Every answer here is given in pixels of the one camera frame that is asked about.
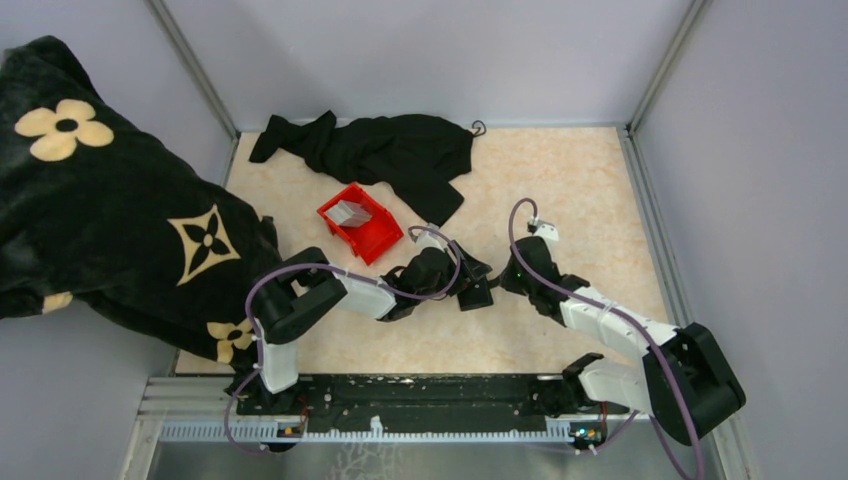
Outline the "black leather card holder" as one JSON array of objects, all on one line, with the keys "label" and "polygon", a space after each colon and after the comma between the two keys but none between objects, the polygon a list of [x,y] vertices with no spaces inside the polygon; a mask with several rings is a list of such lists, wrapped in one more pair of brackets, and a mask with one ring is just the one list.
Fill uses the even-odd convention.
[{"label": "black leather card holder", "polygon": [[461,245],[456,246],[461,255],[460,273],[448,295],[457,299],[462,312],[492,306],[494,298],[487,278],[492,267],[474,258]]}]

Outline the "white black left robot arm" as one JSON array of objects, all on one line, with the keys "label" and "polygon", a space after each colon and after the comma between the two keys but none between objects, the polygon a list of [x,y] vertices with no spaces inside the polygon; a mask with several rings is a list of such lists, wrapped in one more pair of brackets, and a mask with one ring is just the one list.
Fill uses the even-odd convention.
[{"label": "white black left robot arm", "polygon": [[259,279],[247,295],[247,319],[258,342],[260,399],[277,414],[292,411],[300,399],[297,340],[335,310],[381,322],[409,316],[425,300],[449,294],[460,280],[464,255],[459,246],[424,247],[406,266],[379,277],[355,274],[309,247],[283,267]]}]

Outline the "red plastic bin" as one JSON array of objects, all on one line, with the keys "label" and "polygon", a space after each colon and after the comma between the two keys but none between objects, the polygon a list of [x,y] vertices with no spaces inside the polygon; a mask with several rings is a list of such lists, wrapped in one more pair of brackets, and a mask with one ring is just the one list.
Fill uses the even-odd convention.
[{"label": "red plastic bin", "polygon": [[346,186],[316,213],[329,232],[366,265],[372,265],[403,237],[391,212],[356,183]]}]

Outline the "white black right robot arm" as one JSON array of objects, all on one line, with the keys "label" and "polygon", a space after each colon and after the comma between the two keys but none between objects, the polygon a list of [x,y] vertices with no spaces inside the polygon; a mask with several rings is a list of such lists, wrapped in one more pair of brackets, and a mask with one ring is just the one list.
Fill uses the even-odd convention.
[{"label": "white black right robot arm", "polygon": [[712,332],[658,322],[616,306],[591,284],[560,273],[545,240],[515,241],[501,286],[526,297],[558,325],[582,332],[627,357],[596,352],[563,371],[563,398],[576,412],[610,402],[649,415],[680,444],[701,439],[747,403],[746,394]]}]

